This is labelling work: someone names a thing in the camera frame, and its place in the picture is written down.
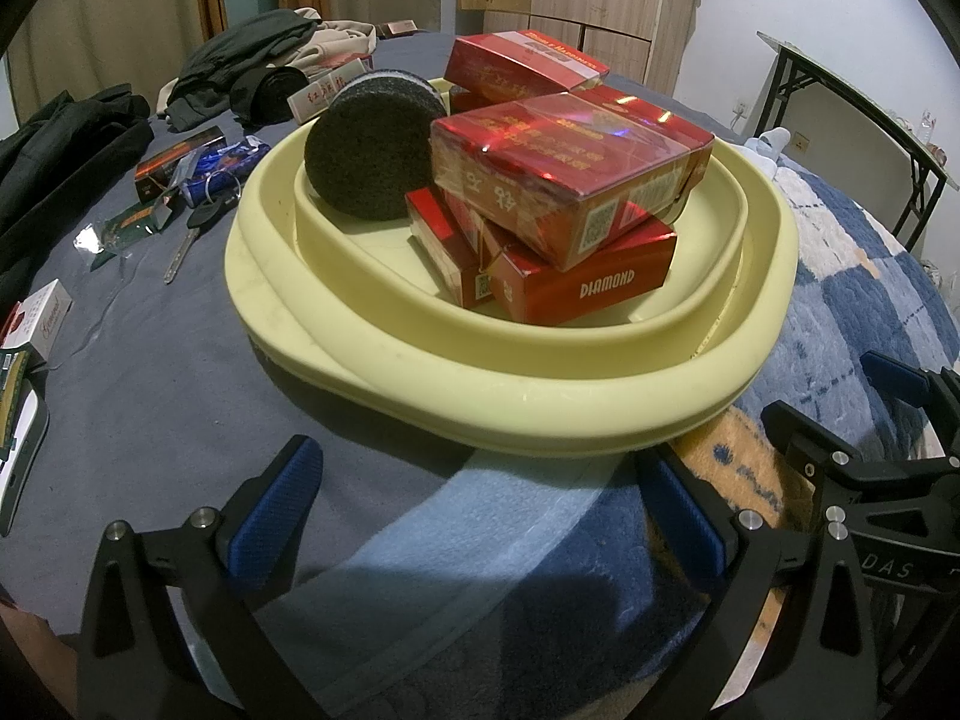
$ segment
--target key ring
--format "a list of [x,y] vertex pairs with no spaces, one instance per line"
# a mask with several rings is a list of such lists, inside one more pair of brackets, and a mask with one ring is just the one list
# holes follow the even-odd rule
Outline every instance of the key ring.
[[210,179],[213,178],[214,175],[217,175],[217,174],[220,173],[220,172],[224,173],[225,175],[228,175],[230,178],[232,178],[232,179],[236,182],[236,184],[237,184],[237,195],[236,195],[236,199],[239,200],[241,194],[243,193],[243,187],[242,187],[241,184],[240,184],[240,179],[237,178],[237,177],[236,177],[233,173],[231,173],[229,170],[223,170],[223,169],[221,169],[221,170],[215,170],[214,172],[209,173],[208,176],[206,177],[205,182],[203,182],[203,193],[206,195],[206,201],[208,201],[208,202],[213,202],[213,197],[210,196]]

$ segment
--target bed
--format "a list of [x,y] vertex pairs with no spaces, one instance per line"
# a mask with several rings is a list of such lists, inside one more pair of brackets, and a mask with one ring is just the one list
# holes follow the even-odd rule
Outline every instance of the bed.
[[[385,41],[374,63],[439,76],[451,43],[431,33]],[[741,140],[632,81],[610,83]],[[229,113],[208,124],[241,135]],[[292,128],[257,135],[276,143]],[[154,129],[148,153],[184,138]],[[760,409],[782,398],[872,460],[934,454],[925,420],[876,394],[858,359],[876,349],[954,367],[960,337],[923,270],[868,213],[789,160],[774,182],[800,231],[781,336],[736,404],[674,447],[731,504],[803,527],[809,488],[784,470]],[[131,202],[127,175],[77,229]],[[294,589],[258,619],[328,712],[623,717],[704,608],[647,522],[630,469],[620,458],[474,452],[299,384],[251,346],[232,309],[228,220],[163,284],[182,225],[93,274],[67,236],[37,276],[36,286],[61,279],[75,302],[34,377],[51,426],[0,542],[0,584],[56,632],[75,632],[107,522],[162,529],[222,505],[303,433],[325,452],[323,485]],[[752,646],[775,614],[771,601]]]

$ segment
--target blue packet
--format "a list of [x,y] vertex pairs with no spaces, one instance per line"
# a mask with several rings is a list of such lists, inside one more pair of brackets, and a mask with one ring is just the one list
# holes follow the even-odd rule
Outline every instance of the blue packet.
[[179,189],[187,205],[196,208],[218,191],[242,184],[268,151],[270,146],[253,135],[232,146],[195,149],[176,166],[171,186]]

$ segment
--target power outlet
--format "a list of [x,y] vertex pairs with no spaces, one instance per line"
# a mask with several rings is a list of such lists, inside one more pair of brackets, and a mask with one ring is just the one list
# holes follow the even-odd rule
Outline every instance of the power outlet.
[[806,150],[810,148],[810,138],[806,137],[803,132],[794,132],[793,137],[790,138],[790,146],[793,146],[800,154],[805,154]]

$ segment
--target white wall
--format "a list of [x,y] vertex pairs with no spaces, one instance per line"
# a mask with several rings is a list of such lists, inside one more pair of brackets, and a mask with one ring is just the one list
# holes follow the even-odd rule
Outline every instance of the white wall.
[[16,132],[16,113],[13,112],[13,97],[7,81],[7,57],[0,57],[0,138]]
[[[742,100],[754,108],[752,135],[775,59],[755,34],[760,30],[795,44],[914,124],[929,108],[939,119],[933,141],[960,177],[960,67],[917,0],[702,0],[695,18],[674,93],[682,103],[728,124]],[[819,86],[793,95],[784,125],[810,138],[807,153],[790,156],[886,225],[896,222],[910,194],[909,160],[889,138]],[[947,275],[960,271],[956,191],[944,192],[914,253]]]

